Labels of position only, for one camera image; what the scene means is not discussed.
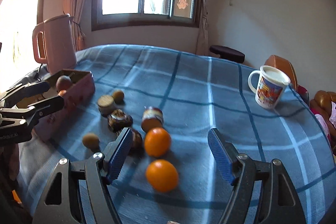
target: pink electric kettle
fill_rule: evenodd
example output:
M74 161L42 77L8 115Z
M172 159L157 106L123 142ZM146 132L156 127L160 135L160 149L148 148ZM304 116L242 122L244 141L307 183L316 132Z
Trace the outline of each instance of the pink electric kettle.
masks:
M73 17L69 14L53 17L38 24L33 31L33 52L37 63L47 64L50 74L77 64L71 32ZM45 58L39 54L37 35L43 34Z

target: jar lid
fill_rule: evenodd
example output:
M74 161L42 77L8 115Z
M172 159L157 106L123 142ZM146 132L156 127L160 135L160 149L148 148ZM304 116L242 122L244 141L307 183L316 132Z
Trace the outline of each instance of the jar lid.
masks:
M149 106L149 107L146 107L145 112L147 110L156 110L156 111L160 112L161 114L163 114L162 110L160 108L158 108L158 107Z
M103 95L98 99L97 105L99 107L109 107L113 104L113 102L114 100L111 95Z

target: kettle handle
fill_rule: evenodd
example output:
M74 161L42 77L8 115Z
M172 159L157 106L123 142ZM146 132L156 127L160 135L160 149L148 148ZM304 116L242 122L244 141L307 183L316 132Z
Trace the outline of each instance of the kettle handle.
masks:
M40 54L39 54L39 47L38 47L38 41L37 41L37 35L39 33L42 33L43 34L43 44L44 44L44 23L40 23L40 24L37 24L37 26L35 27L35 29L33 30L33 53L34 53L34 58L35 58L35 61L37 63L40 63L40 64L45 64L47 63L47 59L46 58L41 58L40 57Z

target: window frame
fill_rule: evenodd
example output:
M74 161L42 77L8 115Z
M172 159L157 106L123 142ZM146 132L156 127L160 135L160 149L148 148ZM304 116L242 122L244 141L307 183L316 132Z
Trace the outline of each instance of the window frame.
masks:
M92 0L91 29L92 31L110 29L115 27L141 26L141 25L170 25L199 27L202 0L192 0L192 18L174 16L175 0L168 4L168 15L145 14L143 12L144 0L139 1L138 13L133 14L102 14L102 0Z

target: pink cloth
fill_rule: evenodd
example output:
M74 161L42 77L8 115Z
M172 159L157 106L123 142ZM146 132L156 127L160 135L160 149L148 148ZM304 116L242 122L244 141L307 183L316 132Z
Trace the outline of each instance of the pink cloth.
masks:
M329 133L329 129L327 126L327 123L325 122L325 120L323 119L323 117L320 114L315 114L316 119L319 121L319 123L321 124L324 134L327 136L329 142L330 142L330 133Z
M329 121L336 128L336 104L334 102L331 102L331 116L329 118Z

